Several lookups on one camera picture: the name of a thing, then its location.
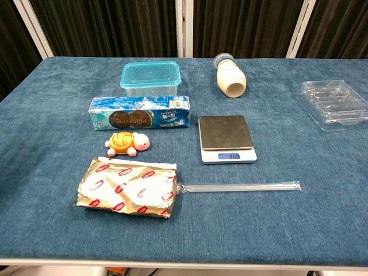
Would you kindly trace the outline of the white digital scale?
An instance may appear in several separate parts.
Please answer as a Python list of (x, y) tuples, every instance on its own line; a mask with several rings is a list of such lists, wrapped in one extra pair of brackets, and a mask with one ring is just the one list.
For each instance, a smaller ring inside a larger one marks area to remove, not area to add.
[(198, 130), (203, 163), (254, 163), (257, 161), (244, 116), (201, 116), (198, 119)]

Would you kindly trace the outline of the clear plastic blister tray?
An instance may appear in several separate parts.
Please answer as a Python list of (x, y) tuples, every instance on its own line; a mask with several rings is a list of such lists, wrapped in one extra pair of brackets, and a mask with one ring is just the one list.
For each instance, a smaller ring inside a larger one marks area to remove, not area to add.
[(368, 129), (368, 100), (343, 80), (302, 82), (300, 97), (324, 132)]

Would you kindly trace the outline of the black pleated curtain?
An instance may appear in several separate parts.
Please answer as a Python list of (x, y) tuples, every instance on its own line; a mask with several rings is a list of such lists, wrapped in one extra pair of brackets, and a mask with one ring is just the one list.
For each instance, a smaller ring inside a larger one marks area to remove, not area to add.
[(284, 58), (304, 0), (194, 0), (193, 56)]
[(29, 0), (55, 56), (176, 58), (175, 0)]
[(316, 0), (296, 56), (368, 59), (368, 0)]
[(42, 61), (13, 0), (0, 0), (0, 102)]

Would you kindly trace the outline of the white frame post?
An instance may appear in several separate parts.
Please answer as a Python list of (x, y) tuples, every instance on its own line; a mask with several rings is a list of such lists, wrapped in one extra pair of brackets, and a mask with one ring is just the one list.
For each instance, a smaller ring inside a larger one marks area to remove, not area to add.
[(193, 57), (194, 0), (175, 0), (177, 53), (179, 58)]
[(317, 0), (304, 0), (285, 58), (295, 58)]
[(29, 0), (13, 0), (42, 59), (54, 57), (45, 33)]

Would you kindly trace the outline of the blue sandwich cookie box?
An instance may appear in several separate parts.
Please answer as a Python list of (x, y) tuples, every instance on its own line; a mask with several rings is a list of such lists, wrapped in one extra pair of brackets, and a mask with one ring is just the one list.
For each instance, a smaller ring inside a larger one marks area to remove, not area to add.
[(89, 115), (96, 130), (188, 128), (188, 96), (95, 97)]

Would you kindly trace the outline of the gold red snack packet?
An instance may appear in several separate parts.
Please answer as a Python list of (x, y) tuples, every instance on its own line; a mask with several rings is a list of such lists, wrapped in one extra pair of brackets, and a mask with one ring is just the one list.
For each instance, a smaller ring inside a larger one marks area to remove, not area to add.
[(78, 186), (77, 206), (167, 219), (177, 194), (177, 165), (94, 158)]

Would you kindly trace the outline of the cream sauce bottle clear cap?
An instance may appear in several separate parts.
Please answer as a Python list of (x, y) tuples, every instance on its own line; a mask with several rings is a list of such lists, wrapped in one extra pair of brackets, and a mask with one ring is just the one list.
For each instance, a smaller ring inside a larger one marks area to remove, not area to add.
[(244, 72), (229, 53), (220, 53), (213, 60), (217, 70), (216, 81), (220, 90), (229, 98), (241, 97), (247, 88)]

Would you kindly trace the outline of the white table frame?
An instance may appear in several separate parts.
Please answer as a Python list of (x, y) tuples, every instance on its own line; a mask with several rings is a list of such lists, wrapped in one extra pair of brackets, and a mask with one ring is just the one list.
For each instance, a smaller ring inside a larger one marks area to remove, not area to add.
[(312, 264), (236, 264), (236, 263), (186, 263), (186, 262), (138, 262), (127, 260), (0, 258), (0, 265), (8, 266), (88, 266), (133, 267), (193, 270), (286, 270), (286, 271), (346, 271), (368, 273), (368, 266), (327, 266)]

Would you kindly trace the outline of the yellow pink turtle toy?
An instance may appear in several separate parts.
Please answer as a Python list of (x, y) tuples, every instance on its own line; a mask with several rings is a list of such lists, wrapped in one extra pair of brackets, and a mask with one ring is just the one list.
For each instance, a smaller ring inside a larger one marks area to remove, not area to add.
[(135, 157), (138, 151), (145, 151), (150, 145), (148, 136), (137, 132), (114, 133), (109, 140), (105, 141), (105, 147), (108, 148), (107, 155), (109, 157), (116, 155)]

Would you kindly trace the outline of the blue table cloth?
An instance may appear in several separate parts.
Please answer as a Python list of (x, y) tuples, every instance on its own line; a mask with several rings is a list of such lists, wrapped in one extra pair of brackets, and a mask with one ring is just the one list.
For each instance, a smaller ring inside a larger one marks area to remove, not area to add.
[[(190, 127), (150, 129), (141, 162), (176, 163), (184, 183), (299, 181), (302, 191), (186, 193), (168, 219), (76, 206), (108, 131), (94, 97), (123, 95), (127, 59), (52, 57), (0, 102), (0, 258), (368, 266), (368, 129), (324, 132), (300, 83), (341, 79), (368, 100), (368, 60), (242, 59), (227, 98), (211, 59), (179, 59)], [(244, 116), (257, 161), (205, 164), (201, 116)]]

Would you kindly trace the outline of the clear container with teal lid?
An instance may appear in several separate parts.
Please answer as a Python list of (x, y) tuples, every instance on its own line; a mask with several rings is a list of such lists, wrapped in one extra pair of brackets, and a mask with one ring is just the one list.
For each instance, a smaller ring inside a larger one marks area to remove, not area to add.
[(176, 96), (180, 84), (179, 65), (171, 60), (127, 63), (120, 79), (129, 97)]

